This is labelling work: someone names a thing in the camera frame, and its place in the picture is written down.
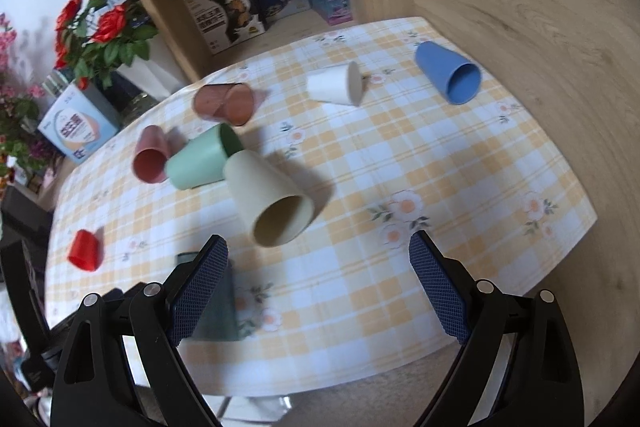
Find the wooden shelf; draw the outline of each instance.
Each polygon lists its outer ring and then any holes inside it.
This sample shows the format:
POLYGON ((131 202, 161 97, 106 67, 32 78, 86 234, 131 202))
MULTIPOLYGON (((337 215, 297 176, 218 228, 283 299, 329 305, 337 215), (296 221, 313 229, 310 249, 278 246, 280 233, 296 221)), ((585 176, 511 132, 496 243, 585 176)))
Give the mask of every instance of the wooden shelf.
POLYGON ((210 71, 213 73, 241 60, 255 57, 255 55, 274 50, 300 39, 348 28, 356 24, 357 22, 351 21, 329 26, 313 10, 291 15, 274 22, 263 35, 241 42, 228 50, 213 55, 211 57, 210 71))

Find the blue cup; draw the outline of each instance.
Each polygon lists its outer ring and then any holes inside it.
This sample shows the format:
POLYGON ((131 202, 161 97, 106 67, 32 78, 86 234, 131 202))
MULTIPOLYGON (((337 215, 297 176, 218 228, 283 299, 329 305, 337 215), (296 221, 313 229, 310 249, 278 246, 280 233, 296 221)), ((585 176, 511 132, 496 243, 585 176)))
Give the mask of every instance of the blue cup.
POLYGON ((435 42, 420 44, 415 51, 415 62, 449 103, 466 103, 480 89, 480 68, 459 53, 435 42))

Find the white cup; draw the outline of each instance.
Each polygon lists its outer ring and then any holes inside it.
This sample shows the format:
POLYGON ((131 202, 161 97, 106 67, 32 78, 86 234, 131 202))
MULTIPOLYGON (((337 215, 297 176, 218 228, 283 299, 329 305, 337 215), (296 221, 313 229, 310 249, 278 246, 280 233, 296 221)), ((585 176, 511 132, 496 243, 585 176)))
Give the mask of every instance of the white cup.
POLYGON ((312 71, 306 75, 306 92, 318 102, 359 105, 362 76, 355 62, 312 71))
POLYGON ((284 245, 313 219, 313 200, 255 152, 237 152, 226 161, 224 171, 238 214, 257 245, 284 245))

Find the beige cup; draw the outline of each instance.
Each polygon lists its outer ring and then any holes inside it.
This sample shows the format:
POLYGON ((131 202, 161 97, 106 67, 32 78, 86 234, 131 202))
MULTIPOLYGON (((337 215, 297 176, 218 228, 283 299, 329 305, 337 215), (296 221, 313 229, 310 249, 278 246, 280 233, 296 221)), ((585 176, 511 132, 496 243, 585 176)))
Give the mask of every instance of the beige cup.
POLYGON ((238 214, 257 245, 284 245, 313 219, 313 200, 255 152, 243 150, 231 156, 224 173, 238 214))

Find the white vase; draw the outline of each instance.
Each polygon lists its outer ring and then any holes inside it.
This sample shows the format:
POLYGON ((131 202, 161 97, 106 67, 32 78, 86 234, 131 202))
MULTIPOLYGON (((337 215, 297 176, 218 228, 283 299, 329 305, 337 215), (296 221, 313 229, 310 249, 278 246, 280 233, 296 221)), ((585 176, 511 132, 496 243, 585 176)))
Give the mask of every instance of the white vase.
POLYGON ((160 102, 186 86, 187 81, 160 35, 148 43, 149 60, 136 57, 130 67, 123 64, 117 71, 131 84, 160 102))

